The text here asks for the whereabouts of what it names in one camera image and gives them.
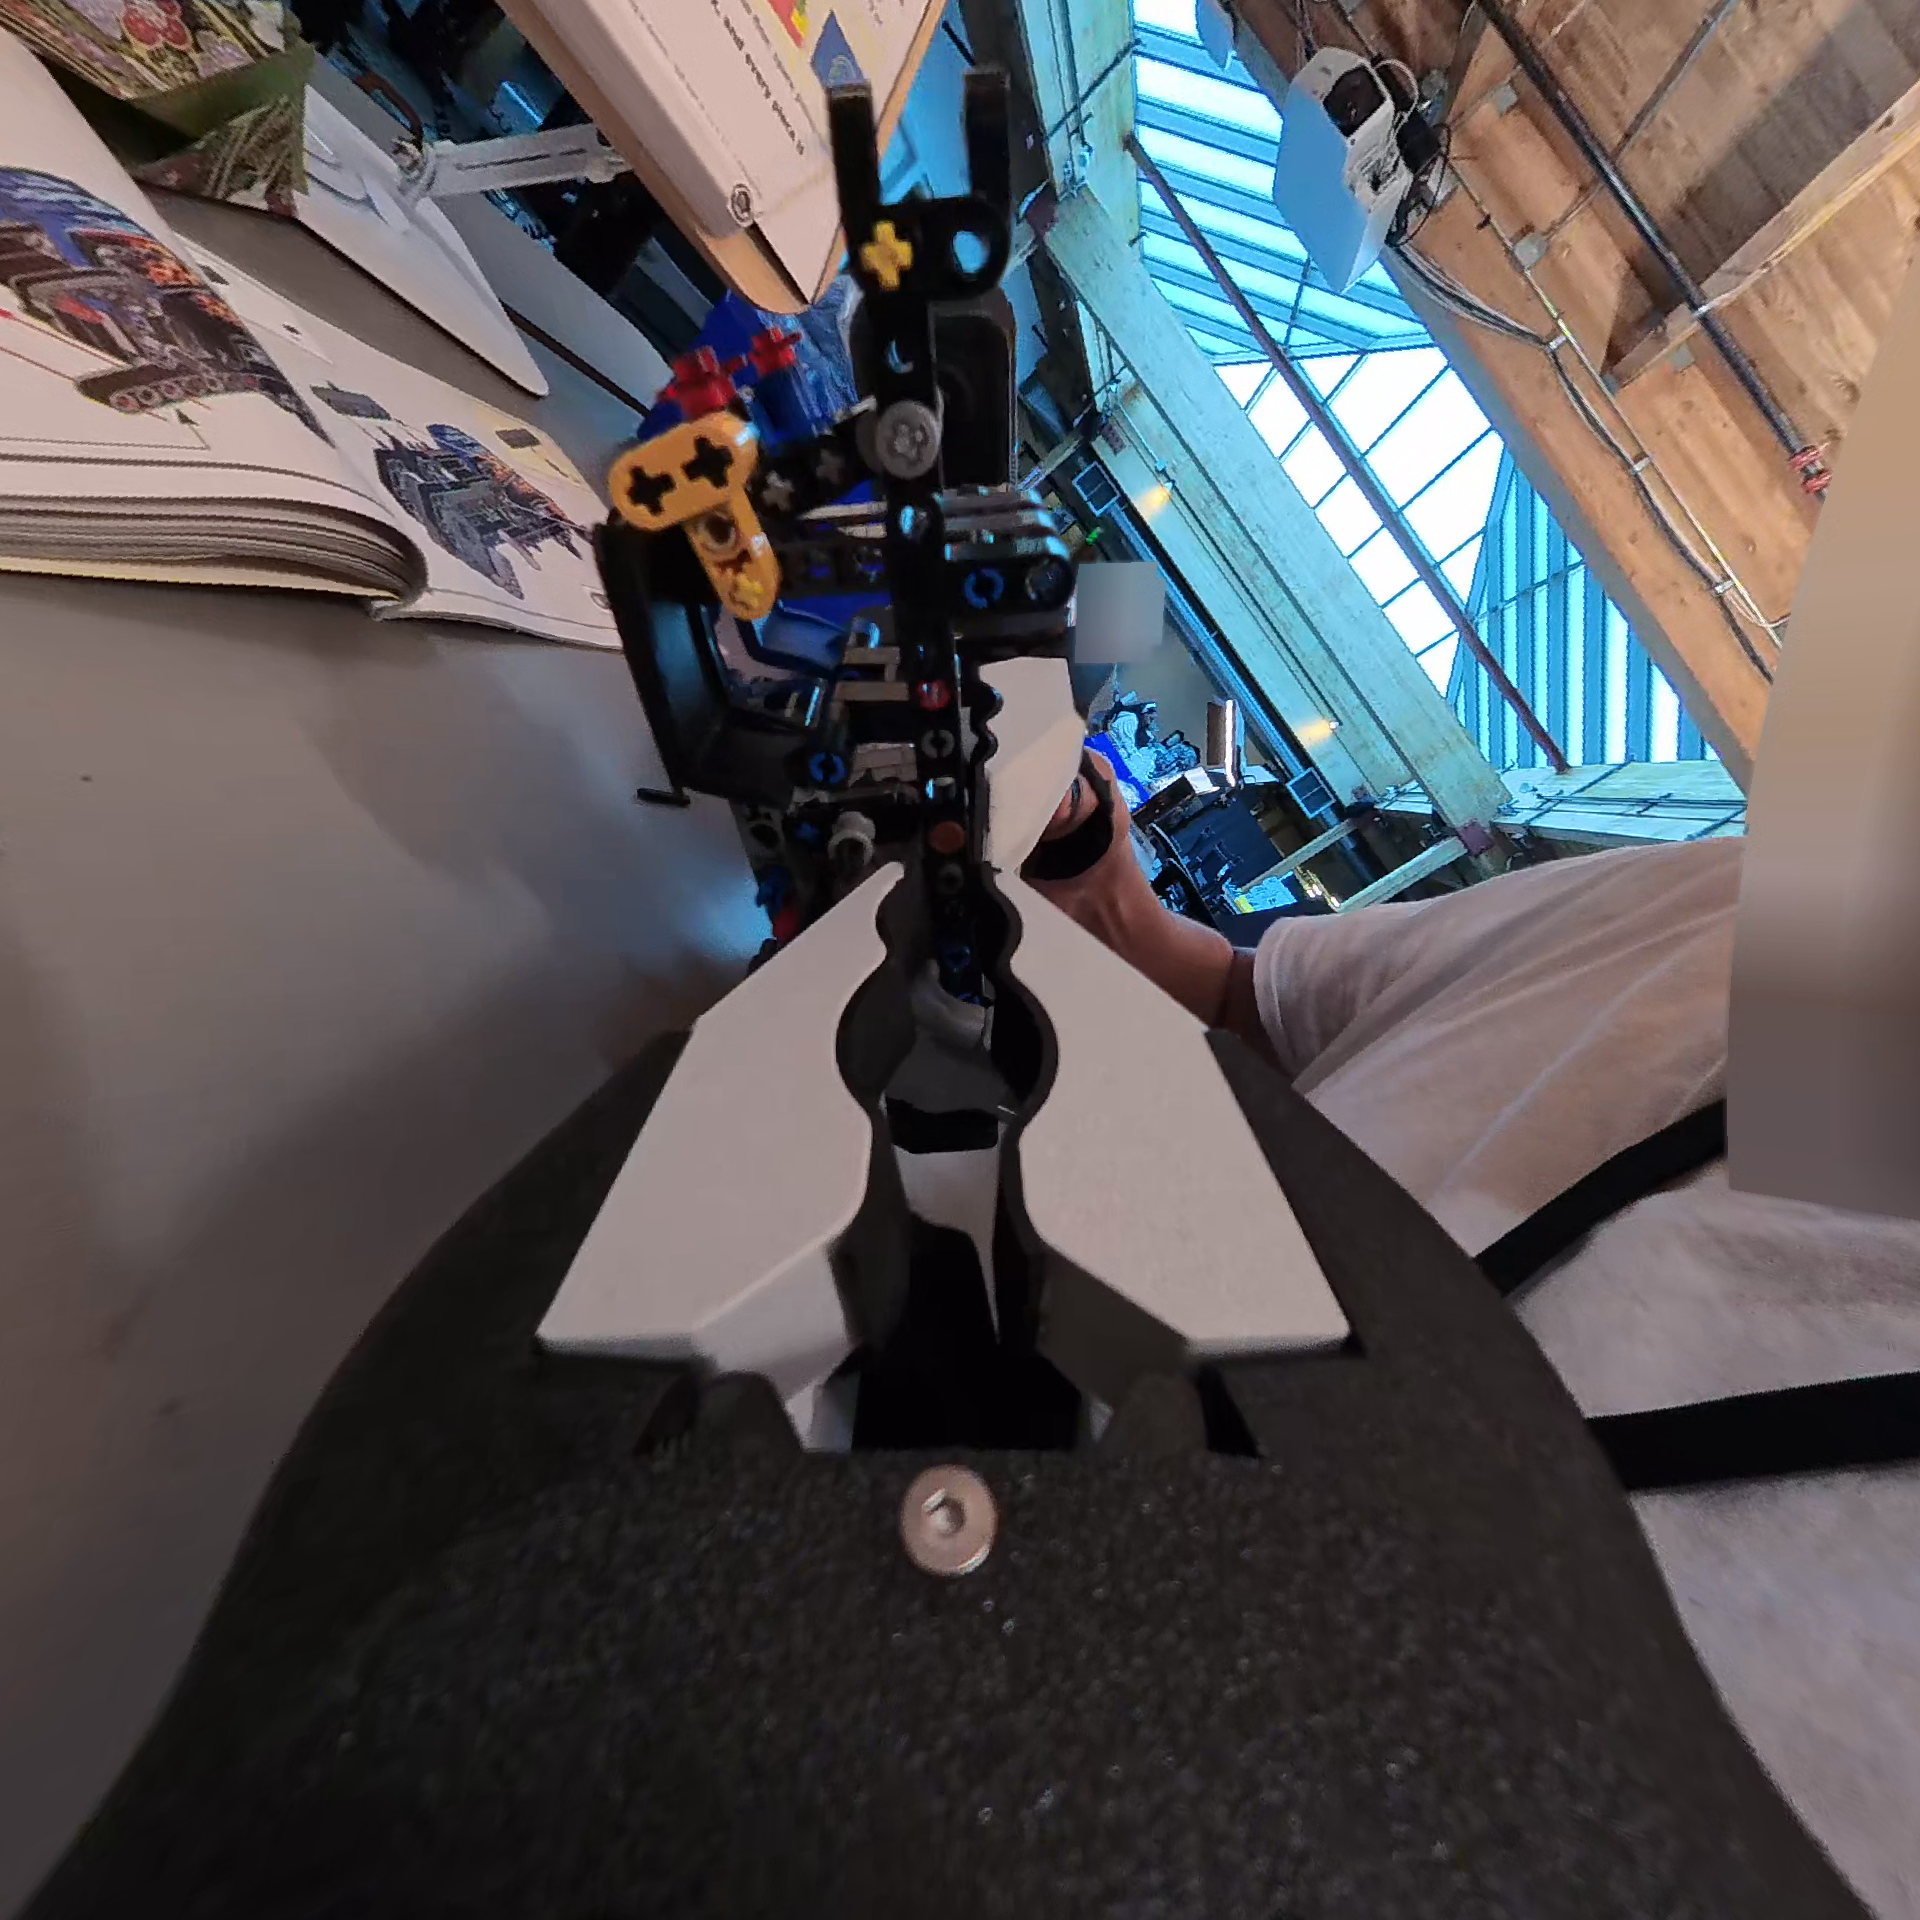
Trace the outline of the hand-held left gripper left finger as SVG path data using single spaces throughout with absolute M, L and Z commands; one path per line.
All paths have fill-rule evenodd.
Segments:
M 568 1359 L 775 1389 L 840 1448 L 831 1379 L 905 1310 L 882 1094 L 909 1055 L 909 880 L 885 863 L 706 1012 L 539 1323 Z

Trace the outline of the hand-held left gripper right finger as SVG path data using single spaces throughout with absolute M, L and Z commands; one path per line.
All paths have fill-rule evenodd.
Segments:
M 1213 1030 L 1016 873 L 1004 901 L 1042 1042 L 1004 1186 L 1040 1356 L 1106 1414 L 1144 1383 L 1339 1356 L 1350 1317 Z

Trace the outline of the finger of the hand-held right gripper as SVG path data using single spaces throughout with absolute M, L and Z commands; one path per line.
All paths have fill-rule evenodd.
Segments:
M 981 863 L 1004 883 L 1032 852 L 1076 834 L 1092 817 L 1085 787 L 1085 715 L 1076 704 L 1069 661 L 1016 655 L 981 671 L 996 695 L 985 719 Z

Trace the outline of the lego vehicle model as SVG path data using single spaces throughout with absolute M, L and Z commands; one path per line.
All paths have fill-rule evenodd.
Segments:
M 799 372 L 797 328 L 737 357 L 674 362 L 655 413 L 611 467 L 596 559 L 662 764 L 647 802 L 701 795 L 771 817 L 761 884 L 797 933 L 870 860 L 924 889 L 924 963 L 988 1007 L 988 929 L 966 776 L 966 715 L 941 588 L 944 425 L 933 319 L 998 295 L 1016 226 L 1012 86 L 965 83 L 966 186 L 882 186 L 870 86 L 831 87 L 831 158 L 850 239 L 855 402 L 811 423 L 771 402 Z

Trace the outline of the lego instruction booklet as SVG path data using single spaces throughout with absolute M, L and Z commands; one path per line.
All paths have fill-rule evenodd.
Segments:
M 528 423 L 163 221 L 3 37 L 3 568 L 360 598 L 617 651 L 604 503 Z

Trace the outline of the person's right hand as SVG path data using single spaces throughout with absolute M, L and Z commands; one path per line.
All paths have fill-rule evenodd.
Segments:
M 1042 842 L 1018 868 L 1072 923 L 1113 952 L 1163 991 L 1183 963 L 1183 932 L 1167 910 L 1132 850 L 1132 817 L 1113 766 L 1082 751 Z

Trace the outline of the skylight window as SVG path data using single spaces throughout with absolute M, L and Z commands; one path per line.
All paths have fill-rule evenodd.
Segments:
M 1544 748 L 1485 652 L 1572 764 L 1718 761 L 1634 618 L 1522 475 L 1386 264 L 1347 292 L 1275 207 L 1285 119 L 1200 3 L 1132 3 L 1140 257 L 1242 416 L 1472 746 L 1501 770 Z

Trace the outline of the white sign board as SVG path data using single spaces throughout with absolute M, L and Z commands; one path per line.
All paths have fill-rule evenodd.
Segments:
M 898 128 L 944 3 L 501 3 L 528 50 L 701 252 L 771 315 L 799 315 L 846 243 L 831 86 Z

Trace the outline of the white sign stand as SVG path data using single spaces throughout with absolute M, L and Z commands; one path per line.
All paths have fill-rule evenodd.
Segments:
M 630 169 L 596 128 L 411 142 L 337 71 L 308 83 L 297 226 L 522 393 L 549 393 L 539 342 L 642 413 L 671 372 L 661 351 L 494 204 L 544 182 Z

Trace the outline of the patterned folded origami paper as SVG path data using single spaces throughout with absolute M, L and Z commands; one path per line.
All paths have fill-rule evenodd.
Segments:
M 286 3 L 3 3 L 131 179 L 297 216 L 316 52 Z

